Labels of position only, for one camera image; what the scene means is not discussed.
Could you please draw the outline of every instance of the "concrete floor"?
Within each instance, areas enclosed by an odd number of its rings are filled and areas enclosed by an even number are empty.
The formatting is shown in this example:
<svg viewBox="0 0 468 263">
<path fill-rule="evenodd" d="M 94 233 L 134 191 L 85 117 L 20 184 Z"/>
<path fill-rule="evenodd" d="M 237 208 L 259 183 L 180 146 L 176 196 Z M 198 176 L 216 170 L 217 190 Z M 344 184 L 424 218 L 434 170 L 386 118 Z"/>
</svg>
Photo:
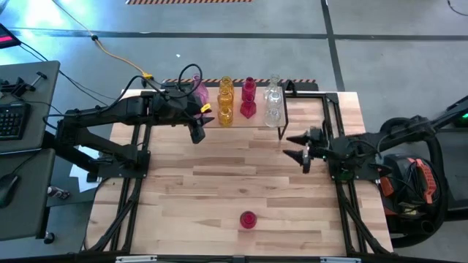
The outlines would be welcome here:
<svg viewBox="0 0 468 263">
<path fill-rule="evenodd" d="M 251 4 L 167 4 L 127 6 L 124 0 L 60 1 L 78 20 L 95 31 L 177 33 L 326 34 L 320 0 L 254 0 Z M 468 1 L 452 0 L 468 12 Z M 328 0 L 335 34 L 468 35 L 468 17 L 452 12 L 445 0 Z M 0 14 L 10 29 L 82 30 L 49 0 L 10 1 Z M 116 97 L 137 74 L 132 67 L 102 53 L 88 37 L 38 36 L 20 39 L 61 70 L 95 91 Z M 206 77 L 252 75 L 267 78 L 315 78 L 321 91 L 336 91 L 329 42 L 326 39 L 248 38 L 101 38 L 104 45 L 151 72 L 159 80 L 177 77 L 183 66 L 199 64 Z M 336 41 L 344 88 L 357 91 L 366 128 L 379 129 L 392 117 L 433 117 L 466 96 L 466 41 Z M 19 47 L 0 50 L 0 64 L 36 61 Z M 58 79 L 53 105 L 60 110 L 96 104 L 64 78 Z M 109 137 L 110 127 L 93 130 Z M 405 147 L 401 150 L 415 150 Z M 70 164 L 59 161 L 54 177 L 67 175 Z M 83 241 L 91 204 L 52 209 L 52 245 L 34 239 L 0 242 L 0 258 L 76 252 Z M 431 239 L 399 249 L 405 256 L 468 262 L 468 224 L 446 223 Z"/>
</svg>

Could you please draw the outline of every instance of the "keyboard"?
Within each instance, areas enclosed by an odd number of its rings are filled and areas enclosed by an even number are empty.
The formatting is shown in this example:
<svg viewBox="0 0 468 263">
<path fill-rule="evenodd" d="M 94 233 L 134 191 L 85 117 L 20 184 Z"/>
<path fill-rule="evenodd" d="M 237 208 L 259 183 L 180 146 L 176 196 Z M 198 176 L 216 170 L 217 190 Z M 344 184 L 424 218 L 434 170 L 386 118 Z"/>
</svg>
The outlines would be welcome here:
<svg viewBox="0 0 468 263">
<path fill-rule="evenodd" d="M 30 110 L 27 103 L 0 104 L 0 141 L 23 138 Z"/>
</svg>

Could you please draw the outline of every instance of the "glass bottle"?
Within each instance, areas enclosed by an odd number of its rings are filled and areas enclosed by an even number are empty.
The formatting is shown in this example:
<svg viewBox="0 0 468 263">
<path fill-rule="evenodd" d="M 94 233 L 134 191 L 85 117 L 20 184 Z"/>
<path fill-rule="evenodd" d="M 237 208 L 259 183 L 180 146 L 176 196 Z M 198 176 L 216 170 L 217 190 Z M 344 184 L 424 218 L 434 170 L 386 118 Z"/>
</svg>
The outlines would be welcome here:
<svg viewBox="0 0 468 263">
<path fill-rule="evenodd" d="M 255 93 L 257 92 L 257 84 L 252 77 L 246 78 L 246 82 L 242 85 L 242 101 L 246 101 L 246 96 L 253 96 L 255 100 Z"/>
<path fill-rule="evenodd" d="M 229 107 L 231 110 L 234 108 L 234 97 L 227 86 L 219 87 L 218 108 L 221 110 L 223 107 Z"/>
<path fill-rule="evenodd" d="M 257 105 L 255 104 L 254 99 L 255 97 L 253 95 L 247 94 L 244 102 L 242 102 L 241 113 L 246 116 L 246 118 L 250 118 L 257 113 Z"/>
<path fill-rule="evenodd" d="M 200 98 L 202 101 L 202 105 L 205 105 L 208 102 L 208 89 L 205 86 L 205 83 L 200 79 L 199 74 L 193 75 L 193 85 L 196 87 L 198 85 L 198 88 L 194 91 L 194 94 Z"/>
<path fill-rule="evenodd" d="M 278 127 L 282 119 L 282 94 L 272 91 L 268 94 L 265 111 L 265 125 L 268 127 Z"/>
<path fill-rule="evenodd" d="M 279 87 L 278 87 L 279 80 L 280 80 L 279 75 L 276 75 L 276 74 L 271 75 L 270 83 L 265 88 L 265 94 L 264 94 L 265 99 L 268 98 L 268 95 L 270 92 L 279 90 Z"/>
<path fill-rule="evenodd" d="M 218 110 L 218 121 L 223 127 L 231 127 L 233 124 L 234 115 L 230 107 L 221 107 Z"/>
<path fill-rule="evenodd" d="M 230 77 L 228 76 L 224 76 L 222 79 L 221 79 L 221 82 L 219 83 L 219 88 L 221 89 L 222 87 L 228 87 L 229 88 L 229 92 L 233 95 L 234 97 L 234 84 L 233 84 L 233 80 L 231 80 Z"/>
</svg>

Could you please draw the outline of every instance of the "warning tape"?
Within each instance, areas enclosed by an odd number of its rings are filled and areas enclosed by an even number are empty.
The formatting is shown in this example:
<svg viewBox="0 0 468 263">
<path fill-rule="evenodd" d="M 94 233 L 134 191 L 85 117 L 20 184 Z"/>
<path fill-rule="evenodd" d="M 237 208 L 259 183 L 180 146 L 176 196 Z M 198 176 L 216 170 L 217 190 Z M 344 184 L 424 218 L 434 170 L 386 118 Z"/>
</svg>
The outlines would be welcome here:
<svg viewBox="0 0 468 263">
<path fill-rule="evenodd" d="M 127 0 L 125 4 L 221 4 L 249 3 L 253 0 Z"/>
<path fill-rule="evenodd" d="M 279 82 L 284 83 L 287 80 L 289 80 L 289 79 L 281 79 Z M 165 82 L 165 83 L 177 83 L 177 81 L 178 81 L 178 79 L 163 80 L 163 82 Z M 192 81 L 193 81 L 193 79 L 181 79 L 181 83 L 190 83 Z M 204 83 L 218 83 L 220 81 L 221 81 L 221 79 L 203 79 Z M 233 83 L 244 83 L 245 81 L 246 81 L 246 79 L 233 79 Z M 315 82 L 315 80 L 313 80 L 313 79 L 295 79 L 295 80 L 291 80 L 291 81 L 293 81 L 294 83 L 314 83 Z M 269 83 L 270 79 L 255 79 L 255 82 L 256 83 Z"/>
</svg>

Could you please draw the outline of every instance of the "desk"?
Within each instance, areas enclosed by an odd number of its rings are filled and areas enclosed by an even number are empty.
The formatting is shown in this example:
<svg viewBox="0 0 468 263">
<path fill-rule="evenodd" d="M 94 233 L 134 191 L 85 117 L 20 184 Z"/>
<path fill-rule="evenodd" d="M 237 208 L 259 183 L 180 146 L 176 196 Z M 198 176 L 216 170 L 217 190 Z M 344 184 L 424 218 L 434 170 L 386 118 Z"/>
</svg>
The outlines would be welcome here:
<svg viewBox="0 0 468 263">
<path fill-rule="evenodd" d="M 29 152 L 2 156 L 0 176 L 12 172 L 32 155 Z M 20 181 L 12 202 L 0 209 L 0 240 L 40 235 L 54 159 L 54 150 L 41 150 L 16 172 Z"/>
<path fill-rule="evenodd" d="M 132 90 L 127 96 L 139 93 Z M 346 134 L 365 132 L 358 95 L 339 93 L 339 101 Z M 321 126 L 320 100 L 288 98 L 287 108 L 286 136 Z M 110 138 L 127 144 L 132 131 L 131 126 L 115 124 Z M 275 129 L 205 132 L 206 138 L 193 145 L 186 127 L 152 129 L 151 163 L 140 195 L 132 254 L 346 254 L 336 189 L 326 163 L 312 161 L 311 172 L 302 174 L 297 163 L 282 153 L 300 146 L 278 141 Z M 115 218 L 121 184 L 122 179 L 110 179 L 98 190 L 88 224 L 89 245 Z M 392 251 L 377 187 L 356 181 L 356 191 L 364 223 Z M 257 214 L 254 229 L 242 229 L 239 224 L 246 210 Z M 350 229 L 357 248 L 353 224 Z"/>
<path fill-rule="evenodd" d="M 26 102 L 50 104 L 59 67 L 58 61 L 0 66 L 0 78 L 16 83 L 17 78 L 21 77 L 26 83 L 31 84 L 37 78 L 36 72 L 42 72 L 48 77 L 47 80 L 41 79 L 34 85 L 36 91 L 27 91 L 21 98 Z M 0 104 L 16 101 L 11 95 L 5 95 L 0 99 Z M 11 152 L 40 149 L 42 146 L 45 134 L 42 117 L 49 114 L 50 107 L 40 103 L 30 104 L 31 112 L 23 139 L 0 142 L 0 176 L 10 173 L 34 154 Z M 45 203 L 54 159 L 54 150 L 41 150 L 18 171 L 21 180 L 13 200 L 7 207 L 0 209 L 0 240 L 44 235 L 49 211 Z"/>
<path fill-rule="evenodd" d="M 8 80 L 10 83 L 16 83 L 16 79 L 21 77 L 26 83 L 31 84 L 37 78 L 36 72 L 44 73 L 48 77 L 47 80 L 39 80 L 34 86 L 36 87 L 36 91 L 27 91 L 21 98 L 26 102 L 51 104 L 59 67 L 60 63 L 58 61 L 0 66 L 0 78 Z M 0 99 L 0 104 L 8 104 L 16 100 L 6 94 L 4 98 Z M 45 124 L 42 121 L 42 117 L 49 114 L 49 109 L 50 107 L 46 104 L 31 103 L 31 113 L 26 124 L 23 139 L 16 140 L 14 143 L 12 141 L 0 141 L 0 153 L 41 148 L 42 138 L 45 133 Z"/>
</svg>

